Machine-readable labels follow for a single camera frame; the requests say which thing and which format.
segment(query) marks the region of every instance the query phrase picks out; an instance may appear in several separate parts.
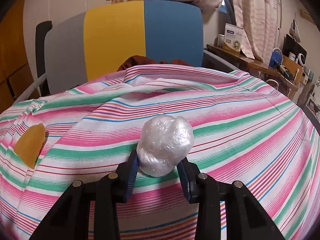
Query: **clear plastic bundle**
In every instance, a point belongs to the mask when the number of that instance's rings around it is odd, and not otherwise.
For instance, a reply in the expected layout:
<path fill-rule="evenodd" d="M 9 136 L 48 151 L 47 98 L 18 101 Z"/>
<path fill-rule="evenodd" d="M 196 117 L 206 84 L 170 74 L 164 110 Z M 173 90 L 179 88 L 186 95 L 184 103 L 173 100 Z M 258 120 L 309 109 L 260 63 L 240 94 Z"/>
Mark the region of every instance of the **clear plastic bundle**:
<path fill-rule="evenodd" d="M 192 126 L 182 116 L 156 116 L 143 125 L 140 133 L 140 169 L 153 177 L 165 176 L 188 155 L 193 143 Z"/>

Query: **striped bed sheet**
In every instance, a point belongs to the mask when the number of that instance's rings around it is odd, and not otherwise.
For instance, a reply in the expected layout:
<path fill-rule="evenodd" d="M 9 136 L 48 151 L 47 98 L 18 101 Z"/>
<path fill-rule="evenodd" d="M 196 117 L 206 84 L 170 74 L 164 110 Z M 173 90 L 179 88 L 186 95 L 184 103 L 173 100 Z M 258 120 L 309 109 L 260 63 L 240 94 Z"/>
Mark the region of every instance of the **striped bed sheet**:
<path fill-rule="evenodd" d="M 183 116 L 193 127 L 188 160 L 217 181 L 241 180 L 286 239 L 303 239 L 320 210 L 319 135 L 287 97 L 250 76 L 180 65 L 144 65 L 66 92 L 17 103 L 0 115 L 0 220 L 29 239 L 74 180 L 96 181 L 127 160 L 150 118 Z M 32 125 L 46 141 L 35 169 L 13 148 Z M 226 239 L 224 203 L 221 239 Z M 197 204 L 184 199 L 177 170 L 138 172 L 118 204 L 121 239 L 194 239 Z M 93 239 L 94 202 L 89 239 Z"/>

